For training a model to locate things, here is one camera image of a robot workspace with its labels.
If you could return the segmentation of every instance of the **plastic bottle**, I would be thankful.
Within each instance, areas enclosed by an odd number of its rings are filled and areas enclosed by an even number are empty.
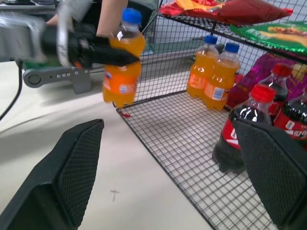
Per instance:
[[[207,108],[222,110],[228,100],[228,93],[235,83],[235,73],[240,67],[236,54],[240,46],[227,43],[225,51],[215,60],[214,75],[208,79],[203,102]]]
[[[219,168],[222,172],[233,171],[234,173],[241,173],[245,170],[236,131],[231,122],[235,118],[241,118],[271,124],[268,108],[275,95],[276,91],[273,88],[256,84],[250,93],[249,99],[238,104],[229,112],[228,119],[212,155],[213,160],[219,163]]]
[[[283,129],[300,145],[307,144],[307,88],[301,96],[283,105],[274,126]]]
[[[191,97],[203,97],[203,92],[209,77],[214,71],[215,59],[219,53],[215,48],[217,37],[208,35],[205,44],[196,51],[196,60],[190,69],[187,92]]]
[[[288,89],[286,80],[291,73],[291,66],[284,63],[277,63],[272,70],[272,74],[259,82],[259,84],[268,85],[276,90],[274,101],[269,106],[269,113],[272,121],[274,121],[282,105],[287,100]]]
[[[141,56],[145,48],[145,39],[139,31],[141,20],[140,12],[126,8],[119,32],[116,37],[110,38],[111,46],[125,49],[137,57]],[[118,108],[133,103],[137,79],[141,73],[141,62],[122,67],[106,65],[105,70],[102,87],[104,101],[114,102]]]

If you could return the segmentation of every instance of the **orange bottle label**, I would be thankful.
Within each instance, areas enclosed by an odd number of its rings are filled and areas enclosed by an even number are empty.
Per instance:
[[[226,101],[228,100],[228,94],[231,89],[222,89],[214,85],[211,85],[209,82],[206,84],[204,94],[217,101]]]
[[[132,94],[136,92],[137,77],[131,78],[120,74],[105,73],[103,86],[116,94]]]
[[[190,74],[189,86],[195,89],[204,89],[206,83],[207,83],[207,78],[200,78],[193,73]]]

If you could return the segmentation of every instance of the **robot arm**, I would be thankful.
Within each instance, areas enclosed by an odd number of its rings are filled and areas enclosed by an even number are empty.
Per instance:
[[[96,37],[91,26],[78,24],[91,4],[92,0],[62,2],[57,27],[47,26],[37,17],[0,12],[0,56],[34,62],[56,58],[64,67],[82,68],[93,63],[123,66],[138,61],[129,52],[112,48],[107,38]]]

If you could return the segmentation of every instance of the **red bottle cap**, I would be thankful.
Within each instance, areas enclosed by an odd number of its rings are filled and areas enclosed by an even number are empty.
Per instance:
[[[270,88],[267,85],[256,84],[254,88],[251,90],[250,95],[256,101],[270,103],[275,98],[276,90],[273,88]]]
[[[272,73],[276,74],[277,76],[280,76],[282,78],[289,77],[292,73],[292,67],[284,64],[284,63],[277,63],[275,64]]]

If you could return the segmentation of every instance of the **bottle label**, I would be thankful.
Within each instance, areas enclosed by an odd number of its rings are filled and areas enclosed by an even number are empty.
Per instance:
[[[103,86],[116,94],[132,94],[136,92],[137,78],[130,78],[125,75],[112,75],[109,72],[105,73]]]
[[[211,99],[217,100],[217,101],[227,101],[228,100],[228,94],[231,89],[222,89],[218,88],[214,85],[211,85],[209,82],[206,84],[205,87],[205,95]]]
[[[191,73],[189,79],[189,86],[195,89],[205,89],[207,78],[200,78],[197,75]]]
[[[222,130],[222,137],[229,145],[236,149],[240,149],[238,139],[236,137],[235,128],[232,126],[231,121],[227,118],[224,128]]]
[[[274,126],[283,129],[293,139],[307,140],[307,126],[291,120],[282,111],[277,115]]]
[[[282,105],[284,104],[284,102],[272,102],[269,105],[269,114],[270,116],[276,116],[278,114],[278,112],[280,111]]]

